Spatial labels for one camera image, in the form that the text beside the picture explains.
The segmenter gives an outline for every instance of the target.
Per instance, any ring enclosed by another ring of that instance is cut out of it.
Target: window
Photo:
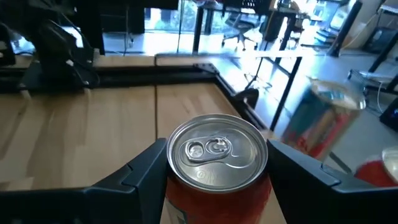
[[[197,5],[192,1],[183,0],[178,3],[178,10],[146,9],[146,30],[161,30],[167,32],[178,32],[181,22],[182,32],[193,32],[195,30]]]
[[[322,16],[322,13],[323,13],[323,10],[316,9],[316,10],[313,11],[313,14],[316,15],[316,16],[319,16],[319,17]]]
[[[318,1],[317,6],[326,6],[326,1]]]
[[[225,24],[229,13],[225,13],[222,16],[222,12],[214,12],[213,22],[211,23],[211,33],[212,34],[225,34],[227,32],[231,32],[233,30],[232,27]]]

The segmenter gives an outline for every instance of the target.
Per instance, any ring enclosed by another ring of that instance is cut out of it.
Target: chair
[[[260,17],[258,19],[253,19],[247,14],[242,14],[240,12],[231,12],[227,20],[225,21],[225,24],[237,30],[238,33],[230,36],[224,34],[223,42],[221,43],[222,46],[224,46],[225,40],[233,39],[235,37],[238,38],[238,43],[239,41],[243,43],[243,50],[246,50],[246,45],[244,43],[245,40],[249,40],[251,42],[256,43],[254,40],[250,39],[249,37],[244,36],[244,34],[247,31],[260,26]]]

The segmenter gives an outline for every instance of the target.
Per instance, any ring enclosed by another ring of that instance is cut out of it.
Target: black metal frame
[[[394,219],[398,187],[377,188],[285,144],[268,140],[269,172],[287,223],[377,223]]]
[[[256,75],[255,75],[255,76],[253,77],[253,79],[246,85],[245,90],[250,90],[251,85],[253,84],[254,81],[256,81],[256,79],[257,79],[257,77],[258,77],[258,74],[259,74],[259,71],[260,71],[260,68],[261,68],[261,64],[262,64],[262,60],[263,60],[263,59],[264,59],[264,58],[261,58],[261,59],[260,59],[260,64],[259,64],[259,66],[258,66],[258,68],[257,68]],[[271,131],[273,131],[273,130],[275,130],[275,127],[276,127],[276,124],[277,124],[277,122],[278,122],[278,120],[279,120],[280,114],[282,113],[282,110],[283,110],[283,108],[284,108],[284,106],[285,106],[287,96],[289,95],[289,92],[290,92],[290,89],[291,89],[291,87],[292,87],[294,78],[295,78],[295,76],[296,76],[296,74],[297,74],[297,71],[299,70],[299,66],[300,66],[300,64],[301,64],[302,57],[297,57],[297,58],[296,58],[296,61],[295,61],[295,63],[294,63],[294,66],[293,66],[293,69],[292,69],[291,72],[287,71],[285,68],[283,68],[282,66],[280,66],[278,63],[274,62],[271,58],[266,57],[265,59],[268,60],[268,61],[270,61],[270,62],[271,62],[272,64],[274,64],[275,66],[277,66],[277,68],[278,68],[279,70],[281,70],[282,72],[284,72],[284,73],[289,77],[289,79],[288,79],[288,81],[287,81],[287,84],[286,84],[286,87],[285,87],[285,90],[284,90],[284,92],[283,92],[283,94],[282,94],[282,98],[281,98],[280,101],[279,101],[277,110],[276,110],[276,112],[275,112],[274,118],[272,119],[271,126],[270,126],[270,128],[269,128]]]
[[[211,34],[211,25],[213,25],[214,19],[214,11],[208,11],[206,14],[206,21],[205,21],[205,30],[203,34],[210,35]]]
[[[382,14],[391,14],[396,16],[397,14],[382,10],[380,17]],[[398,32],[393,36],[393,38],[388,42],[388,44],[384,47],[382,52],[377,56],[377,59],[373,62],[372,66],[369,68],[368,72],[375,72],[377,68],[381,65],[383,61],[387,58],[388,54],[392,50],[392,48],[395,46],[395,44],[398,41]],[[398,75],[395,75],[395,77],[392,79],[392,81],[388,84],[386,88],[381,88],[380,91],[383,93],[390,93],[394,95],[398,95],[398,91],[395,91],[395,87],[398,85]],[[373,90],[373,91],[379,91],[378,87],[367,85],[366,88],[368,90]]]
[[[98,1],[74,0],[73,4],[76,6],[76,21],[81,29],[81,33],[87,38],[93,48],[99,49],[99,53],[104,55],[105,48]],[[87,48],[87,43],[84,41],[83,45]]]
[[[0,192],[1,223],[159,223],[166,139],[91,187]]]
[[[252,98],[257,99],[258,93],[253,95],[252,90],[237,93],[221,77],[220,73],[212,64],[195,64],[187,66],[158,66],[160,57],[155,57],[155,66],[151,67],[104,67],[96,68],[99,77],[97,88],[117,88],[124,86],[146,86],[146,85],[170,85],[189,83],[214,83],[223,92],[224,96],[241,115],[258,129],[267,129],[266,125],[254,112],[255,105]],[[17,93],[26,88],[20,86],[26,69],[1,68],[0,69],[0,93]],[[36,88],[30,91],[35,93],[47,93],[48,89]]]
[[[362,4],[361,0],[357,0],[354,3],[353,8],[350,10],[346,20],[344,21],[343,25],[341,26],[341,29],[340,29],[335,41],[330,46],[330,48],[327,52],[328,55],[330,55],[332,57],[339,56],[341,46],[343,45],[343,41],[345,40],[346,36],[348,35],[349,30],[351,29],[352,25],[354,24],[356,16],[359,14],[359,11],[361,10],[362,5],[363,4]]]

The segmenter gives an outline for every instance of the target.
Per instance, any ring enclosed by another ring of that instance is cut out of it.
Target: tree
[[[181,3],[182,2],[180,1],[177,11],[172,11],[170,22],[158,21],[155,25],[155,29],[179,30],[180,16],[181,16]],[[198,10],[198,8],[194,2],[191,2],[191,1],[184,2],[184,10],[183,10],[183,17],[182,17],[182,24],[181,24],[182,31],[192,32],[195,30],[197,10]]]
[[[225,24],[225,20],[228,18],[229,14],[226,12],[224,17],[222,17],[222,12],[215,12],[213,16],[213,23],[211,25],[211,33],[213,34],[225,34],[232,31],[230,26]]]

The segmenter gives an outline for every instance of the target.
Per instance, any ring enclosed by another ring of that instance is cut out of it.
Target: wooden table
[[[0,95],[0,106],[0,190],[92,185],[136,157],[156,135],[168,137],[195,116],[239,116],[214,84],[95,89],[31,101]],[[274,138],[269,131],[263,135]],[[161,223],[170,223],[165,209]],[[285,223],[273,192],[261,223]]]

